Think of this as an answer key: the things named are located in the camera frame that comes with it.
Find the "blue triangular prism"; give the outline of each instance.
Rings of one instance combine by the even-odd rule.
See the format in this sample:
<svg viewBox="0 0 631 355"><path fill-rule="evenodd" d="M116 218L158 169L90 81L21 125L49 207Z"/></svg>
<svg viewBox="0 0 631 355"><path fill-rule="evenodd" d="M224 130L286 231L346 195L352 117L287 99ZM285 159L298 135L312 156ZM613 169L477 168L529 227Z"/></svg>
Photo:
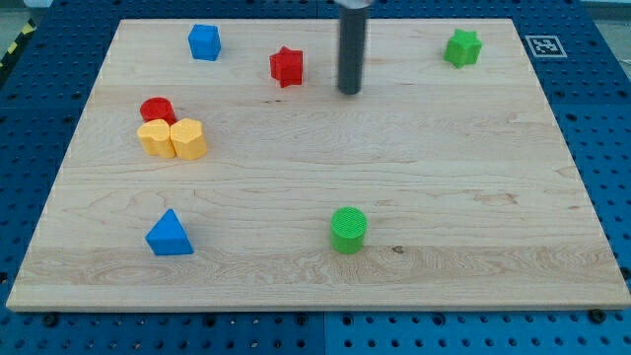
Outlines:
<svg viewBox="0 0 631 355"><path fill-rule="evenodd" d="M183 255L193 253L186 231L173 209L169 209L145 238L155 255Z"/></svg>

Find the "toy block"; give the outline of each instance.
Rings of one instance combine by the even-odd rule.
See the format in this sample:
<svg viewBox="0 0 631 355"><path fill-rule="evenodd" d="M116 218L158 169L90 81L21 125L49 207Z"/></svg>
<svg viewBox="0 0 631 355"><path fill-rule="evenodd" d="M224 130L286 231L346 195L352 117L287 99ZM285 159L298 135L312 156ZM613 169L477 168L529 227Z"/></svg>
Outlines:
<svg viewBox="0 0 631 355"><path fill-rule="evenodd" d="M482 49L482 41L477 38L476 32L456 30L447 43L445 60L461 68L465 64L475 64Z"/></svg>
<svg viewBox="0 0 631 355"><path fill-rule="evenodd" d="M140 106L140 115L142 115L145 122L153 119L163 119L169 125L177 122L174 108L169 100L165 98L151 98L144 102Z"/></svg>
<svg viewBox="0 0 631 355"><path fill-rule="evenodd" d="M269 56L269 66L272 78L280 82L280 87L303 84L303 52L280 48L278 53Z"/></svg>
<svg viewBox="0 0 631 355"><path fill-rule="evenodd" d="M188 34L188 45L193 58L215 61L221 50L219 30L216 26L194 25Z"/></svg>
<svg viewBox="0 0 631 355"><path fill-rule="evenodd" d="M331 218L331 246L340 253L355 253L364 246L367 229L368 220L362 211L342 207Z"/></svg>
<svg viewBox="0 0 631 355"><path fill-rule="evenodd" d="M155 255L192 254L193 247L186 237L186 231L179 222L173 209L169 209L154 228L149 231L145 240Z"/></svg>
<svg viewBox="0 0 631 355"><path fill-rule="evenodd" d="M143 123L136 131L136 135L147 154L159 155L167 159L175 156L174 145L171 142L171 129L165 120L154 119Z"/></svg>
<svg viewBox="0 0 631 355"><path fill-rule="evenodd" d="M172 125L171 141L177 156L186 160L199 159L208 150L201 122L196 119L185 118Z"/></svg>

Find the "yellow and black tape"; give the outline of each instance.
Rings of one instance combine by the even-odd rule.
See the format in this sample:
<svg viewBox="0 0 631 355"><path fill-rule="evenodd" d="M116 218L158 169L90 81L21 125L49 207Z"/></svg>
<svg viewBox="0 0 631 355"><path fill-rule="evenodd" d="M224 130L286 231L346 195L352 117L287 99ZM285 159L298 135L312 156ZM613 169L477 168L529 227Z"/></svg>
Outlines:
<svg viewBox="0 0 631 355"><path fill-rule="evenodd" d="M35 30L35 22L29 20L13 43L9 45L6 54L4 54L2 60L0 60L0 88L4 86L4 83L9 78L9 74L11 74L13 67L16 65L18 59L20 59L20 56L27 47L27 44L35 34Z"/></svg>

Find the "green block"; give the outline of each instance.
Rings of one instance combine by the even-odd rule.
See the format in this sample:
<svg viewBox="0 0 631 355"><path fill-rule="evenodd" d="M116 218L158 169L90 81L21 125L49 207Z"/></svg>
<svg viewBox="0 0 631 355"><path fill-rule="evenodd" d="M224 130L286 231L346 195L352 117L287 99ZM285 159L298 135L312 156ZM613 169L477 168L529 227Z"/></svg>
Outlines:
<svg viewBox="0 0 631 355"><path fill-rule="evenodd" d="M482 41L477 38L475 31L467 32L456 29L447 43L445 60L461 68L465 64L475 64L482 49Z"/></svg>
<svg viewBox="0 0 631 355"><path fill-rule="evenodd" d="M364 246L368 220L355 207L342 207L331 218L331 245L344 254L359 251Z"/></svg>

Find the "red cylinder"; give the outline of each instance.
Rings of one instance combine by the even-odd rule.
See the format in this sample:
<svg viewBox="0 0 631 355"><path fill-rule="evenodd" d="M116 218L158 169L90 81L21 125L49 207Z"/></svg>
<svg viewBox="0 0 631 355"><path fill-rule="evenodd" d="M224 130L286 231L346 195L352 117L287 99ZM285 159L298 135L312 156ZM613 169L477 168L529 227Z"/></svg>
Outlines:
<svg viewBox="0 0 631 355"><path fill-rule="evenodd" d="M151 98L140 106L140 114L145 122L154 119L163 119L169 125L177 122L174 108L171 102L165 98Z"/></svg>

